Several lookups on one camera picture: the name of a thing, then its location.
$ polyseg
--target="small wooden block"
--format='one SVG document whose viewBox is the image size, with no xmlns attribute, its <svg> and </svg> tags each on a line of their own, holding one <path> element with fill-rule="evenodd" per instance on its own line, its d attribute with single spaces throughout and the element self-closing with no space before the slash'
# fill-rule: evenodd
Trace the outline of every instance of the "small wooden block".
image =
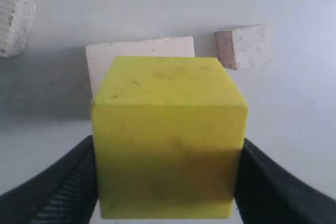
<svg viewBox="0 0 336 224">
<path fill-rule="evenodd" d="M 27 0 L 0 0 L 0 58 L 25 52 L 35 9 Z"/>
<path fill-rule="evenodd" d="M 239 70 L 272 60 L 269 25 L 244 26 L 216 32 L 218 59 Z"/>
<path fill-rule="evenodd" d="M 195 57 L 193 37 L 89 45 L 86 47 L 93 96 L 116 56 Z"/>
<path fill-rule="evenodd" d="M 215 58 L 116 57 L 92 103 L 102 218 L 228 218 L 246 120 Z"/>
</svg>

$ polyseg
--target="white rectangular block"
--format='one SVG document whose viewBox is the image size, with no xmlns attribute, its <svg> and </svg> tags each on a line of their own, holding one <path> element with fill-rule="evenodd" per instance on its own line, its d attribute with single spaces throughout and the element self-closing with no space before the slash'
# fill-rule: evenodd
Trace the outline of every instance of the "white rectangular block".
<svg viewBox="0 0 336 224">
<path fill-rule="evenodd" d="M 239 70 L 272 60 L 269 25 L 244 26 L 216 33 L 218 59 Z"/>
<path fill-rule="evenodd" d="M 195 57 L 194 40 L 189 36 L 86 46 L 93 95 L 116 56 Z"/>
<path fill-rule="evenodd" d="M 0 0 L 0 58 L 25 52 L 35 9 L 27 0 Z"/>
</svg>

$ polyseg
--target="yellow block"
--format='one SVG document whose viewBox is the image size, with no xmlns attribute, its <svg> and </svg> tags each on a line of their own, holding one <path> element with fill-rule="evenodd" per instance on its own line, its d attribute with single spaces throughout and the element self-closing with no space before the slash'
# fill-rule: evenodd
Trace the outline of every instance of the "yellow block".
<svg viewBox="0 0 336 224">
<path fill-rule="evenodd" d="M 215 58 L 117 57 L 92 103 L 102 218 L 228 218 L 246 120 Z"/>
</svg>

